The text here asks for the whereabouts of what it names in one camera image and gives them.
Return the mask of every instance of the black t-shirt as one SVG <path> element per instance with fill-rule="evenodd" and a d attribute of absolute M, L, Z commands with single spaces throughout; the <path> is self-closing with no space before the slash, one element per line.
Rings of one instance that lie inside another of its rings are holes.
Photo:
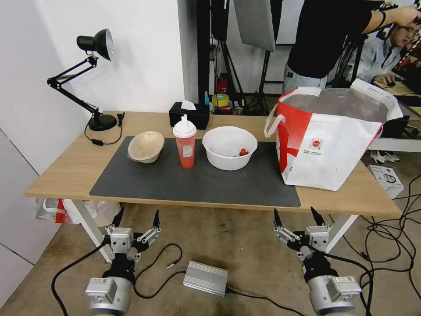
<path fill-rule="evenodd" d="M 340 57 L 346 35 L 361 34 L 367 27 L 367 2 L 305 0 L 288 66 L 298 75 L 324 78 Z"/>

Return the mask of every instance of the black desk mat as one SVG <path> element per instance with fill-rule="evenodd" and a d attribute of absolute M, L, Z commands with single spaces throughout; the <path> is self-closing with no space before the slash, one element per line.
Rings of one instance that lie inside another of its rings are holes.
<path fill-rule="evenodd" d="M 175 139 L 166 138 L 151 164 L 127 157 L 127 136 L 90 191 L 91 195 L 241 205 L 301 206 L 294 186 L 282 180 L 275 143 L 259 142 L 249 163 L 236 171 L 212 166 L 202 140 L 196 140 L 195 165 L 183 169 Z"/>

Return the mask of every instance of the lamp shade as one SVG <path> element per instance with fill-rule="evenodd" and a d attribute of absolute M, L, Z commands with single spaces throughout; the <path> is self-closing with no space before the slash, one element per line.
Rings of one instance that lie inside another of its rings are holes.
<path fill-rule="evenodd" d="M 95 51 L 109 61 L 113 59 L 114 43 L 109 29 L 100 30 L 93 37 L 80 35 L 76 43 L 84 51 Z"/>

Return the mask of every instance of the yellow tape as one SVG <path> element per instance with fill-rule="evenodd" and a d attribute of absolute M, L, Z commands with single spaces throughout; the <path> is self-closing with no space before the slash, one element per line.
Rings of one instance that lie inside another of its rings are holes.
<path fill-rule="evenodd" d="M 223 93 L 217 93 L 214 94 L 212 96 L 212 104 L 214 105 L 214 107 L 224 107 L 224 106 L 228 106 L 228 96 L 226 94 Z"/>

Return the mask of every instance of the tissue box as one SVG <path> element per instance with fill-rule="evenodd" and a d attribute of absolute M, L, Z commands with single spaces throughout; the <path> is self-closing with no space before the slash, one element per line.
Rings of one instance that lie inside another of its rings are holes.
<path fill-rule="evenodd" d="M 392 168 L 377 165 L 369 165 L 368 168 L 373 173 L 377 182 L 386 190 L 390 198 L 396 198 L 403 190 L 403 184 Z"/>
<path fill-rule="evenodd" d="M 209 105 L 200 106 L 194 104 L 196 110 L 184 110 L 181 108 L 181 102 L 175 102 L 169 111 L 170 125 L 174 127 L 184 114 L 187 114 L 187 119 L 194 124 L 197 129 L 205 130 L 209 122 Z"/>

